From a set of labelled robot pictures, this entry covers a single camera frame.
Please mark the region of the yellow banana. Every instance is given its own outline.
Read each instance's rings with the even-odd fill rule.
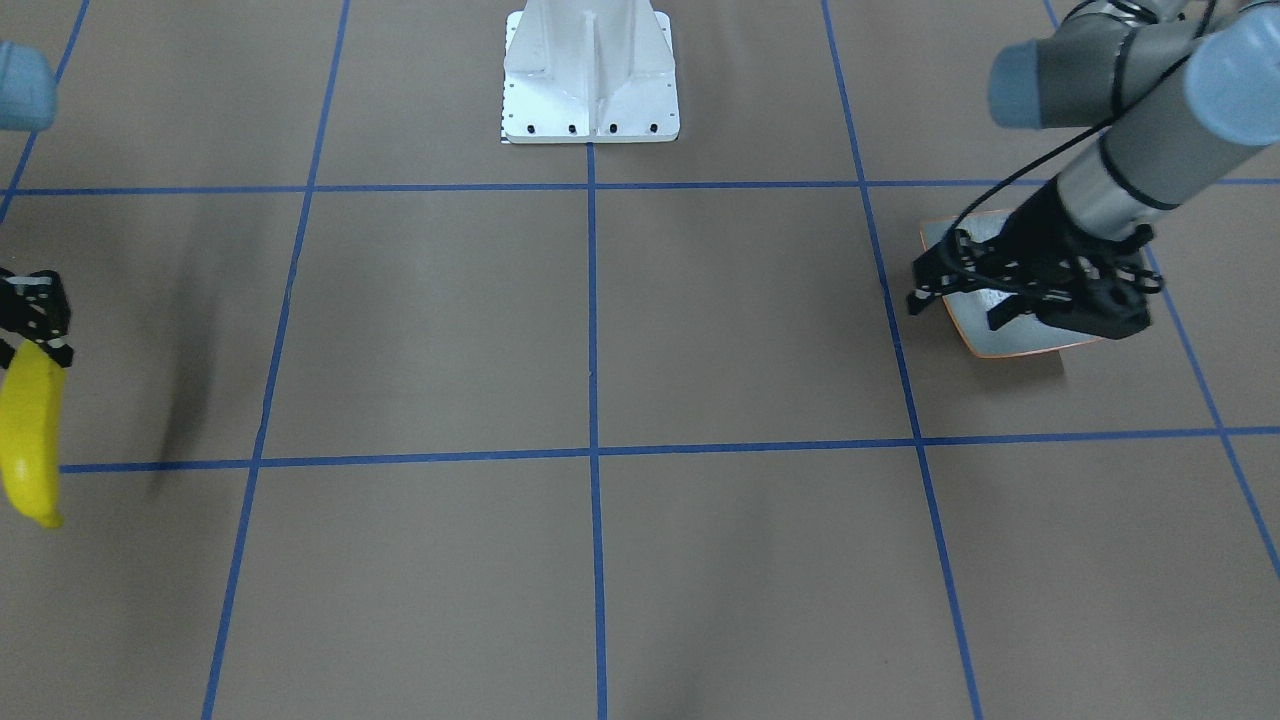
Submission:
[[[0,474],[9,502],[45,528],[58,512],[58,416],[67,370],[23,341],[0,386]]]

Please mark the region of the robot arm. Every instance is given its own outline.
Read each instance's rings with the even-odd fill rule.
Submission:
[[[26,45],[0,42],[0,129],[49,129],[58,114],[54,70]]]
[[[1115,124],[996,237],[973,242],[956,220],[913,264],[910,314],[995,288],[1010,296],[988,313],[992,331],[1021,314],[1116,340],[1151,324],[1146,297],[1164,282],[1139,252],[1149,223],[1280,141],[1280,4],[1254,3],[1204,37],[1197,22],[1164,22],[1183,5],[1088,3],[1053,38],[1001,54],[1001,124]]]

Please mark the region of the orange-edged board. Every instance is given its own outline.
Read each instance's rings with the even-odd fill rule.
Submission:
[[[973,240],[986,242],[1005,227],[1009,218],[1007,211],[975,213],[960,223],[960,228],[969,231]],[[920,224],[920,241],[924,249],[933,247],[942,240],[942,233],[947,232],[955,218],[946,218]],[[1041,323],[1034,315],[1020,315],[1007,325],[992,332],[987,327],[987,311],[1000,305],[1009,297],[1009,293],[998,290],[979,290],[975,292],[957,292],[942,299],[951,315],[951,322],[960,331],[969,352],[978,357],[1004,359],[1025,357],[1039,355],[1041,352],[1056,352],[1087,345],[1101,340],[1094,336],[1073,331],[1064,331]]]

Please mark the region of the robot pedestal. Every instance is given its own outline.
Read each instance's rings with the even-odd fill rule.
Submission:
[[[503,69],[504,142],[680,135],[671,18],[649,0],[529,0],[507,18]]]
[[[1009,213],[1002,211],[975,213],[965,218],[960,223],[960,228],[969,231],[973,240],[986,242],[1000,233],[1007,218]],[[947,218],[922,224],[920,240],[924,242],[924,249],[928,250],[937,245],[942,240],[942,233],[951,227],[954,220],[955,218]],[[1023,315],[1000,331],[992,332],[987,327],[987,311],[1000,305],[1006,297],[1009,297],[1006,292],[984,288],[975,292],[948,295],[942,299],[964,343],[978,357],[1023,357],[1100,340],[1046,325],[1034,315]]]

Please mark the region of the toy banana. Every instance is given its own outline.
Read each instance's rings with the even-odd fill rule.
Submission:
[[[58,512],[58,419],[72,364],[64,340],[70,307],[58,273],[14,277],[0,268],[0,328],[24,340],[0,341],[0,477],[9,502],[45,528]]]
[[[0,387],[0,475],[9,502],[46,528],[58,512],[58,415],[67,370],[24,341]]]

